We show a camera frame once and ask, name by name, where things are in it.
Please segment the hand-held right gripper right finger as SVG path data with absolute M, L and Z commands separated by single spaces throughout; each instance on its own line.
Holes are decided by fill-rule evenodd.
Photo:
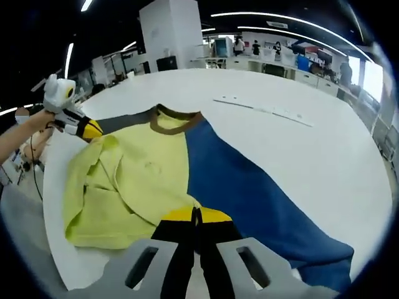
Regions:
M 287 260 L 253 237 L 242 238 L 221 211 L 198 209 L 201 268 L 211 298 L 335 298 L 338 292 L 312 287 L 291 272 Z

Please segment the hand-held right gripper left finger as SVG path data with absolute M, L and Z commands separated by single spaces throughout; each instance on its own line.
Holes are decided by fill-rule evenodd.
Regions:
M 167 214 L 149 239 L 111 258 L 102 276 L 66 298 L 185 298 L 194 265 L 195 208 Z

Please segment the person's left hand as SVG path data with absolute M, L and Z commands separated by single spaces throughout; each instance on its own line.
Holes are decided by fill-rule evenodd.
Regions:
M 55 114 L 47 110 L 41 110 L 29 117 L 29 125 L 34 131 L 55 128 L 60 132 L 64 130 L 55 124 Z

